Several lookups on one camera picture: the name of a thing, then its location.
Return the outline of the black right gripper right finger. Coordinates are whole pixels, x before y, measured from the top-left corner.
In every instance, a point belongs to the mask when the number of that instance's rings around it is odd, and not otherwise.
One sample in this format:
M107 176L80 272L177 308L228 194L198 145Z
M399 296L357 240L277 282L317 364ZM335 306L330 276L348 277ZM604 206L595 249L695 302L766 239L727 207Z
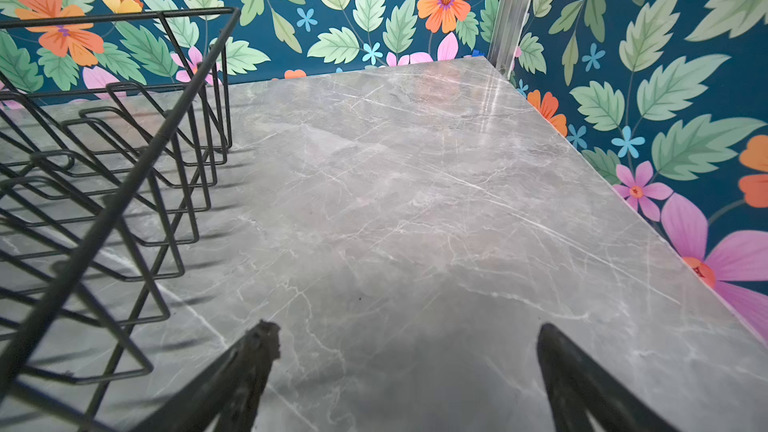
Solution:
M557 431L673 431L552 323L541 326L536 352Z

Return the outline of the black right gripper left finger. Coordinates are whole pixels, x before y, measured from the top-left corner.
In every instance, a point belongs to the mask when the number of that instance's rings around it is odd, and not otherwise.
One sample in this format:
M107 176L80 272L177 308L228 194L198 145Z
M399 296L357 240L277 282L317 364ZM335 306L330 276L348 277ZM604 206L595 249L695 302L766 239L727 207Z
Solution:
M136 431L251 431L273 363L280 326L260 321Z

